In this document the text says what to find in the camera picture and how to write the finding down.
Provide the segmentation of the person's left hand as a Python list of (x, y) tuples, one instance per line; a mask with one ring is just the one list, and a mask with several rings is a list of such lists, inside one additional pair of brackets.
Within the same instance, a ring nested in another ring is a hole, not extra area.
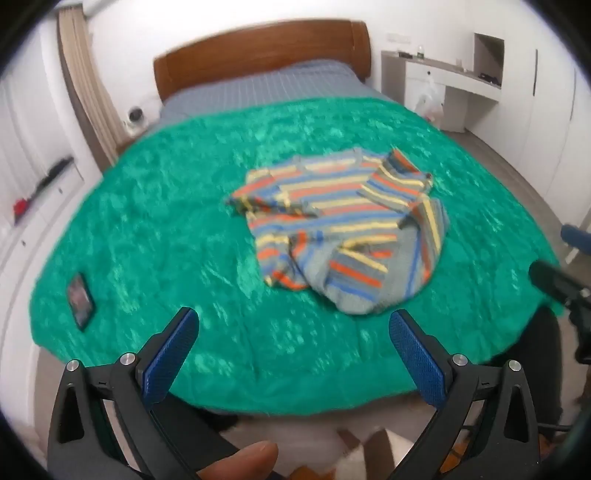
[(208, 465), (197, 475), (204, 480), (262, 480), (273, 472), (278, 457), (276, 443), (260, 441)]

